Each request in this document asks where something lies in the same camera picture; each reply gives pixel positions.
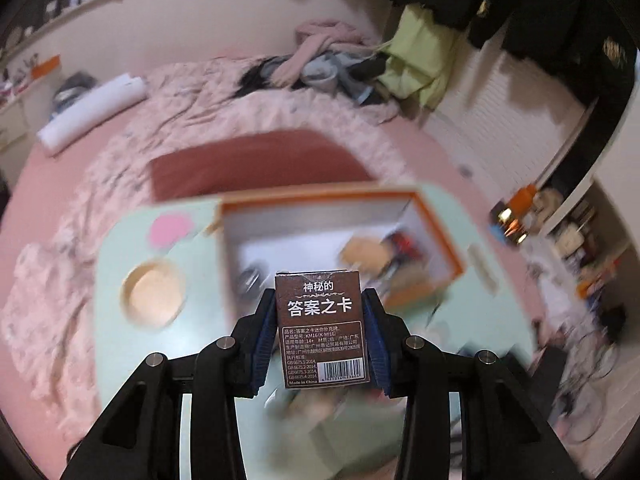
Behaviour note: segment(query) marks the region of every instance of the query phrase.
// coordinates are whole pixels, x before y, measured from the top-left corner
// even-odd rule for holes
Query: desk
[[[447,289],[446,300],[431,321],[449,328],[447,347],[443,349],[457,351],[469,345],[501,354],[516,347],[524,360],[530,360],[534,351],[530,321],[483,235],[450,194],[430,184],[418,187],[448,229],[460,257],[466,260],[464,275]],[[210,197],[137,210],[124,217],[105,239],[98,258],[94,299],[97,385],[103,406],[110,402],[146,355],[162,352],[169,359],[177,358],[199,352],[220,336],[230,333],[234,320],[224,307],[223,269],[220,268],[222,247],[217,237],[197,235],[189,242],[174,246],[168,255],[184,273],[188,284],[183,310],[164,330],[143,330],[132,325],[124,316],[119,298],[120,286],[131,269],[145,260],[164,255],[155,252],[146,240],[151,224],[159,215],[188,213],[197,230],[202,231],[212,221],[219,204],[219,197]],[[485,288],[469,262],[466,250],[471,244],[480,248],[498,283],[495,295]],[[419,308],[400,314],[409,330],[424,331],[426,317]],[[351,453],[351,458],[327,461],[326,457],[319,456],[311,432],[266,416],[264,401],[281,384],[282,368],[277,358],[272,360],[266,384],[258,396],[252,400],[236,400],[244,466],[250,480],[327,480],[353,456],[365,457],[368,452],[400,439],[401,412],[389,415],[387,410],[373,404],[353,406],[353,409],[343,410],[345,415],[335,421],[350,430],[349,437],[339,445],[343,451],[340,455],[345,457]],[[190,478],[189,412],[190,398],[187,396],[180,432],[182,479]],[[336,430],[334,434],[338,435],[340,431]],[[285,454],[282,442],[286,442]],[[344,452],[344,446],[350,446],[349,452]]]

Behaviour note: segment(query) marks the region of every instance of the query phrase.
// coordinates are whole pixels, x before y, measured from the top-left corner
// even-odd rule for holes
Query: crumpled clothes
[[[293,85],[304,66],[322,54],[332,44],[344,44],[353,52],[353,47],[369,49],[374,42],[349,23],[339,20],[311,20],[296,27],[296,41],[299,45],[291,59],[280,65],[271,76],[271,83],[278,88]]]
[[[260,62],[256,66],[252,66],[240,78],[240,88],[233,95],[233,97],[244,97],[245,95],[249,95],[257,90],[266,90],[267,88],[272,88],[273,86],[271,85],[271,75],[277,69],[277,67],[283,64],[289,58],[291,58],[291,56],[268,57],[267,59],[262,60],[262,62]],[[299,90],[303,87],[304,84],[300,81],[297,81],[291,86],[291,89]]]
[[[435,109],[447,91],[461,37],[435,23],[431,10],[407,6],[394,38],[382,49],[390,57],[378,80],[395,97],[413,97],[420,106]]]
[[[353,101],[361,105],[373,92],[373,86],[355,80],[348,72],[348,67],[362,63],[371,56],[358,56],[340,52],[327,52],[308,62],[302,69],[300,80],[318,91],[335,94],[340,89]]]

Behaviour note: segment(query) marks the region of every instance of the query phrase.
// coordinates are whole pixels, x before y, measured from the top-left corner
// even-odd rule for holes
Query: white rolled paper
[[[146,83],[123,74],[91,90],[38,132],[49,156],[56,155],[92,128],[146,99]]]

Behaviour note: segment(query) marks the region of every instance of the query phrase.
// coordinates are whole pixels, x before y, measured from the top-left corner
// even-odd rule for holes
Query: orange box
[[[60,66],[60,56],[54,56],[51,59],[47,59],[44,63],[33,67],[31,69],[31,79],[36,81],[41,77],[46,76],[48,73],[53,72]]]
[[[339,253],[351,236],[382,240],[397,229],[427,258],[430,282],[381,294],[385,307],[396,310],[464,273],[449,234],[415,187],[338,184],[226,193],[209,231],[222,236],[229,297],[243,316],[255,300],[237,293],[238,279],[254,264],[261,267],[262,288],[273,287],[277,272],[343,269]]]

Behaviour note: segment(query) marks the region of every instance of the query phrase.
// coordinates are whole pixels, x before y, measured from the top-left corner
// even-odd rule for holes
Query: orange object
[[[60,56],[54,56],[51,59],[47,59],[44,63],[40,63],[31,69],[31,79],[36,81],[41,77],[46,76],[48,73],[53,72],[60,66]]]
[[[522,217],[526,215],[527,211],[533,206],[533,197],[535,197],[538,190],[534,184],[529,184],[526,187],[521,187],[513,195],[509,203],[509,209],[514,216]]]

